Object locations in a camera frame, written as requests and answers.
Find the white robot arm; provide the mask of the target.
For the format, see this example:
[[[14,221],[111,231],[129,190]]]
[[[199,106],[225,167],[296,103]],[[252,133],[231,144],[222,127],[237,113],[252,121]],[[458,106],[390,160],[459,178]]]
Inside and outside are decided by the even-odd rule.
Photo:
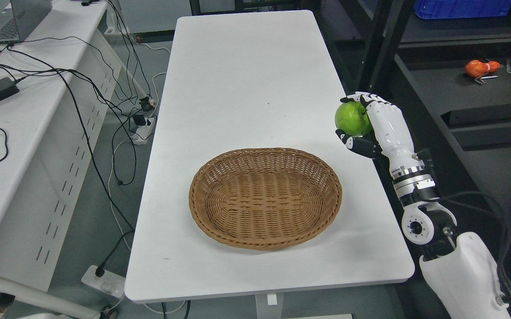
[[[498,269],[484,241],[460,232],[455,216],[438,202],[432,176],[419,161],[391,167],[404,212],[405,238],[421,248],[423,277],[452,319],[508,319]]]

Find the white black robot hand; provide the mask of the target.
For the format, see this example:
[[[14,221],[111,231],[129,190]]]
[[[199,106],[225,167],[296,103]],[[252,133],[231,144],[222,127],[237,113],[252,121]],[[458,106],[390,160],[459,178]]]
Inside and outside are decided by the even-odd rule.
[[[413,140],[402,111],[393,103],[375,93],[354,92],[340,99],[340,102],[360,102],[366,109],[381,153],[389,159],[389,172],[420,171],[424,162],[414,151]]]

